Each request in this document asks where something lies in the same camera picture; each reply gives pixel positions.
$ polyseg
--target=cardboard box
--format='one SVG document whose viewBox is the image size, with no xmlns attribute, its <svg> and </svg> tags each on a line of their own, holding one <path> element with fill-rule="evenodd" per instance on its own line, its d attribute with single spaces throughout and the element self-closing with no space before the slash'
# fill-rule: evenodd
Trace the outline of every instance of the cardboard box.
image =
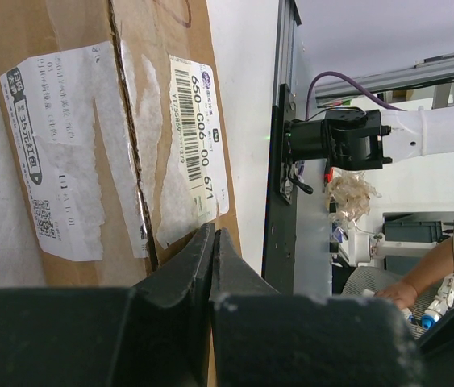
<svg viewBox="0 0 454 387">
<path fill-rule="evenodd" d="M 0 0 L 0 104 L 50 285 L 239 248 L 206 0 Z"/>
</svg>

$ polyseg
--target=plastic bag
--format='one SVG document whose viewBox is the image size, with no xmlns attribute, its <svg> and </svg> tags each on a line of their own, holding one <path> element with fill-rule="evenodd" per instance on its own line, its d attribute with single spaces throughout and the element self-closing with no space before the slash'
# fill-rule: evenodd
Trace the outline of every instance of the plastic bag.
<svg viewBox="0 0 454 387">
<path fill-rule="evenodd" d="M 364 180 L 364 172 L 341 171 L 341 174 L 327 185 L 326 192 L 327 208 L 331 201 L 338 204 L 336 212 L 329 215 L 330 219 L 342 227 L 349 227 L 361 216 L 368 215 L 371 196 L 380 197 L 375 188 Z"/>
</svg>

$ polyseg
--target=barcode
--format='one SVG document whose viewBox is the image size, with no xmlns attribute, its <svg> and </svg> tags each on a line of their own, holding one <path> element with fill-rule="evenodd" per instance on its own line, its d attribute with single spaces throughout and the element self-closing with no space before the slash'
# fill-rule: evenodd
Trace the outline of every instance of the barcode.
<svg viewBox="0 0 454 387">
<path fill-rule="evenodd" d="M 35 214 L 35 223 L 40 235 L 56 238 L 49 200 L 33 200 L 33 213 Z"/>
<path fill-rule="evenodd" d="M 177 82 L 178 105 L 180 107 L 181 129 L 184 141 L 185 167 L 189 181 L 202 179 L 200 150 L 198 146 L 198 129 L 194 118 L 193 94 L 189 72 L 175 69 Z"/>
</svg>

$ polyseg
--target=gray surface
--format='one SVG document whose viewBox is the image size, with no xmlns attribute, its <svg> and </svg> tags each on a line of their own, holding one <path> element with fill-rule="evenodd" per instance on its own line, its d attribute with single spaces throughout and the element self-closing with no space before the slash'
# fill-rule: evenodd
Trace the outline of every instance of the gray surface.
<svg viewBox="0 0 454 387">
<path fill-rule="evenodd" d="M 311 82 L 308 64 L 303 56 L 300 29 L 295 39 L 295 92 L 297 118 L 304 119 L 306 96 Z M 294 292 L 327 296 L 331 293 L 329 238 L 331 224 L 327 220 L 323 170 L 325 160 L 306 162 L 304 180 L 314 189 L 312 195 L 298 190 L 297 243 L 295 246 Z"/>
</svg>

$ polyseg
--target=purple cable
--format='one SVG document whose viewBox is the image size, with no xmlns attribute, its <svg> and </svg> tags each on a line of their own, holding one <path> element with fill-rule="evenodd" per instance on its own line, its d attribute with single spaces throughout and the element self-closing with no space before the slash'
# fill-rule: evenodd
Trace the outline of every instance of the purple cable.
<svg viewBox="0 0 454 387">
<path fill-rule="evenodd" d="M 326 71 L 324 73 L 320 73 L 318 74 L 314 79 L 313 81 L 310 83 L 310 86 L 309 86 L 309 91 L 307 92 L 307 100 L 306 100 L 306 120 L 309 118 L 309 102 L 310 102 L 310 98 L 311 98 L 311 95 L 313 93 L 313 87 L 314 85 L 316 84 L 316 82 L 318 82 L 318 80 L 320 78 L 323 78 L 323 77 L 328 77 L 328 76 L 331 76 L 331 77 L 338 77 L 339 79 L 342 79 L 344 80 L 345 82 L 349 83 L 350 85 L 354 86 L 356 89 L 358 89 L 363 95 L 365 95 L 366 97 L 370 98 L 372 101 L 374 101 L 376 104 L 378 104 L 379 106 L 382 106 L 384 107 L 385 109 L 391 109 L 391 110 L 400 110 L 402 111 L 402 109 L 399 109 L 398 107 L 395 107 L 395 106 L 391 106 L 389 103 L 386 103 L 384 101 L 381 101 L 379 98 L 377 98 L 375 95 L 373 95 L 372 93 L 370 93 L 367 89 L 365 89 L 363 86 L 361 86 L 359 83 L 357 83 L 356 81 L 354 81 L 352 78 L 350 77 L 347 77 L 346 75 L 342 74 L 342 73 L 338 73 L 337 71 Z"/>
</svg>

